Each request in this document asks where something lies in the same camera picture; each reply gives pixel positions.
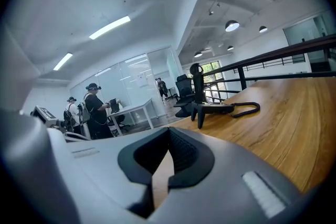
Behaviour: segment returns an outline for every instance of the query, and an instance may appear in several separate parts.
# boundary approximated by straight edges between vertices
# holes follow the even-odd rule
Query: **black railing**
[[[287,59],[280,58],[279,60],[275,60],[272,62],[262,62],[260,64],[256,64],[252,66],[245,66],[243,67],[243,70],[247,72],[247,71],[252,71],[254,69],[259,69],[259,68],[267,68],[267,67],[278,66],[278,65],[284,66],[287,63],[299,63],[299,62],[305,62],[305,61],[306,59],[304,56],[295,57],[294,59],[292,57],[287,58]],[[238,69],[235,68],[233,72],[238,73]]]
[[[263,76],[263,77],[249,77],[245,78],[244,71],[250,71],[258,68],[267,68],[270,66],[276,65],[286,65],[287,63],[296,63],[296,62],[304,62],[305,57],[299,56],[294,59],[291,57],[290,59],[286,59],[290,56],[302,55],[307,52],[317,51],[321,49],[335,48],[336,47],[336,35],[331,35],[327,37],[321,37],[317,39],[313,39],[310,41],[305,41],[296,45],[288,46],[285,48],[281,48],[278,50],[274,50],[256,57],[252,57],[237,63],[233,63],[231,65],[227,65],[213,71],[207,72],[203,74],[203,77],[214,75],[217,73],[225,72],[228,70],[233,70],[234,73],[239,74],[239,78],[237,79],[218,79],[212,82],[208,82],[204,84],[204,90],[209,92],[217,92],[217,95],[220,97],[220,92],[226,93],[238,93],[239,91],[233,90],[220,90],[218,88],[218,83],[220,82],[234,82],[240,81],[241,88],[244,90],[246,86],[246,81],[257,81],[257,80],[269,80],[269,79],[290,79],[290,78],[315,78],[315,77],[336,77],[336,71],[328,71],[328,72],[313,72],[313,73],[296,73],[296,74],[282,74],[275,76]],[[331,58],[335,57],[336,53],[330,50]],[[206,96],[207,98],[211,98],[214,100],[225,100],[222,98],[217,98],[214,96]]]

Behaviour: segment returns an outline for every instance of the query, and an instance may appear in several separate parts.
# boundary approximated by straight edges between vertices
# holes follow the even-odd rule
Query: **cable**
[[[260,105],[258,103],[255,103],[255,102],[246,102],[246,103],[233,103],[231,104],[233,106],[240,106],[240,105],[254,105],[256,108],[255,109],[252,109],[252,110],[249,110],[249,111],[244,111],[242,113],[238,113],[238,114],[235,114],[235,115],[231,115],[232,117],[234,118],[239,118],[241,116],[244,116],[244,115],[248,115],[248,114],[252,114],[252,113],[255,113],[255,112],[258,112],[260,111]]]

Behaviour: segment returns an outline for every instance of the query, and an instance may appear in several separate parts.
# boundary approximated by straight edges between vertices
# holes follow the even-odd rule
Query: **wooden desk surface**
[[[258,81],[225,101],[239,102],[257,102],[261,110],[238,119],[208,114],[200,130],[190,117],[169,126],[239,144],[303,192],[326,178],[336,157],[336,78]]]

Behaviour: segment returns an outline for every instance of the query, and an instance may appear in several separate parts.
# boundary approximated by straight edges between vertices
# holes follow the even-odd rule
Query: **white shirt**
[[[77,112],[77,107],[75,104],[67,104],[67,106],[65,107],[66,110],[69,110],[70,114],[72,115],[72,117],[75,119],[75,126],[79,125],[79,115]]]

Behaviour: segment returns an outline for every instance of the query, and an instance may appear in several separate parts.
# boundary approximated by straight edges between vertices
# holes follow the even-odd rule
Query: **black t-shirt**
[[[161,82],[159,82],[157,86],[159,86],[160,91],[164,91],[164,88],[166,88],[166,83],[161,80]]]
[[[85,99],[85,106],[91,114],[91,117],[95,121],[104,124],[107,119],[106,110],[98,111],[102,105],[103,102],[100,101],[95,94],[89,94]]]

